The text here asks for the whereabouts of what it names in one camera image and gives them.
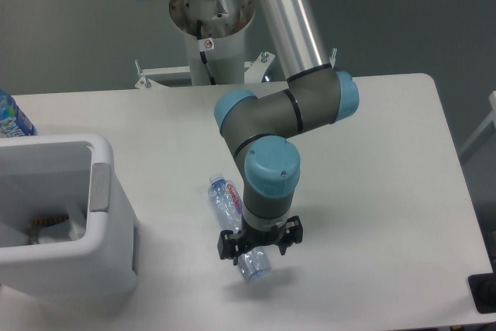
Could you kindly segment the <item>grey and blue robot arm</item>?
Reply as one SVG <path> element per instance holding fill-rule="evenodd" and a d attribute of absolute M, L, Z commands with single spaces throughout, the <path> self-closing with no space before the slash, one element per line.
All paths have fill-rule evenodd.
<path fill-rule="evenodd" d="M 270 245 L 285 252 L 302 241 L 301 220 L 289 214 L 300 177 L 290 138 L 350 117 L 360 102 L 352 77 L 326 57 L 308 0 L 259 1 L 288 87 L 264 97 L 234 90 L 215 105 L 219 132 L 244 183 L 241 227 L 219 236 L 224 260 Z M 193 80 L 221 85 L 243 76 L 243 49 L 221 42 L 248 27 L 254 0 L 170 0 L 169 12 L 191 41 Z"/>

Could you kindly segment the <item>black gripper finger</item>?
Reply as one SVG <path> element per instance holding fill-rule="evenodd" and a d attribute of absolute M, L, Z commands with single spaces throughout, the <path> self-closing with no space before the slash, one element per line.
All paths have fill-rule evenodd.
<path fill-rule="evenodd" d="M 241 231 L 223 230 L 219 234 L 217 249 L 221 260 L 231 260 L 237 266 L 239 257 L 248 252 L 248 241 Z"/>
<path fill-rule="evenodd" d="M 289 218 L 280 228 L 277 239 L 277 247 L 280 255 L 284 256 L 289 247 L 299 244 L 303 240 L 303 226 L 298 215 Z"/>

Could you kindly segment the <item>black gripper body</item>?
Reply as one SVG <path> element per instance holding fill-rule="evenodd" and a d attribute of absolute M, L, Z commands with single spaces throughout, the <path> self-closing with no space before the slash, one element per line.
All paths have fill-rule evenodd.
<path fill-rule="evenodd" d="M 252 250 L 255 247 L 278 246 L 286 234 L 286 226 L 273 225 L 268 231 L 253 228 L 245 219 L 242 219 L 240 244 L 243 249 Z"/>

